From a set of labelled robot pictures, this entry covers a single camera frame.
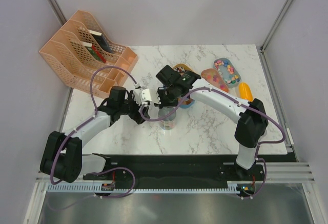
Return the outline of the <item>clear glass jar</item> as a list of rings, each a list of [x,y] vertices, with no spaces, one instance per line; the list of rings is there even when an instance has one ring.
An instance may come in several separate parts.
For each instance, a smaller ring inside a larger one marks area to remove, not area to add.
[[[162,109],[159,109],[158,111],[158,117],[164,117],[171,113],[174,110],[174,108],[164,107]],[[170,116],[168,116],[165,119],[162,119],[159,121],[159,125],[164,130],[171,130],[175,127],[176,124],[176,111],[172,113]]]

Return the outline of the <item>tan lollipop tray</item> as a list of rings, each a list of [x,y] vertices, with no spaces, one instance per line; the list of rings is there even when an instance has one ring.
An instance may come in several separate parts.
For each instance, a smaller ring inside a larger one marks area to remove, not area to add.
[[[177,64],[173,67],[173,70],[178,72],[180,75],[183,75],[186,71],[190,71],[191,69],[185,64]]]

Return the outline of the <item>pink gummy tray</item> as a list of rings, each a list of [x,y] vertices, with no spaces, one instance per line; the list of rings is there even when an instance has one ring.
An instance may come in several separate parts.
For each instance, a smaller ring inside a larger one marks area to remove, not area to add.
[[[229,92],[226,83],[224,82],[224,80],[216,69],[209,68],[203,70],[201,73],[201,77],[204,78],[210,84],[214,85],[215,87],[225,91],[226,93]]]

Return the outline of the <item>light blue star candy tray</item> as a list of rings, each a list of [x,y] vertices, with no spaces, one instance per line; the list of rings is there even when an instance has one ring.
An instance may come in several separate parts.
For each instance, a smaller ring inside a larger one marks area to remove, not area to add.
[[[216,69],[228,88],[235,88],[241,82],[241,76],[228,58],[214,60]]]

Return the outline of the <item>yellow plastic scoop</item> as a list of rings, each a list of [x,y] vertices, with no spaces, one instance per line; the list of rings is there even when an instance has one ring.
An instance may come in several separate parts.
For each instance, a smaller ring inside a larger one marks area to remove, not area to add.
[[[252,91],[247,83],[240,83],[238,85],[239,97],[248,101],[253,101]]]

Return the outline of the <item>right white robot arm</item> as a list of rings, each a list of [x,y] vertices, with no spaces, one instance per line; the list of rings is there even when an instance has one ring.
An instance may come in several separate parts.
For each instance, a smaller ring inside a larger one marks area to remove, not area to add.
[[[193,71],[183,75],[166,65],[156,78],[164,89],[158,89],[160,107],[174,106],[183,97],[201,102],[227,116],[236,124],[234,137],[239,143],[236,158],[235,175],[242,180],[253,174],[256,160],[256,148],[269,124],[263,102],[233,96],[207,82]]]

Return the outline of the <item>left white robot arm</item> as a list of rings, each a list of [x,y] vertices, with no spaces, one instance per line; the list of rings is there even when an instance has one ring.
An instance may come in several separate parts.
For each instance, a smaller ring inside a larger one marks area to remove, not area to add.
[[[143,87],[128,91],[124,87],[115,86],[87,120],[70,131],[51,132],[43,152],[40,171],[50,176],[53,185],[62,181],[72,183],[81,174],[88,173],[95,173],[100,179],[111,177],[113,168],[106,163],[105,157],[84,155],[83,147],[121,116],[128,116],[137,124],[142,124],[148,116],[148,109],[141,107],[143,91]]]

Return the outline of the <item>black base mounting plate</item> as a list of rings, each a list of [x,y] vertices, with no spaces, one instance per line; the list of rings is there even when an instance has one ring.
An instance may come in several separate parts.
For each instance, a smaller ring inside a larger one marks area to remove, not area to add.
[[[255,183],[265,182],[267,167],[262,159],[249,170],[233,162],[233,155],[119,155],[107,159],[102,173],[83,174],[85,182],[101,182],[105,186],[118,184],[129,188],[201,188],[226,187],[237,184],[239,196],[255,193]]]

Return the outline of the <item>peach file organizer rack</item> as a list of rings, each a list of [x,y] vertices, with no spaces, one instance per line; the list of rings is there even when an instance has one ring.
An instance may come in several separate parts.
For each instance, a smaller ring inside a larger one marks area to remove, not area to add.
[[[39,53],[66,86],[96,96],[100,71],[119,69],[114,64],[126,47],[110,41],[90,12],[78,10]]]

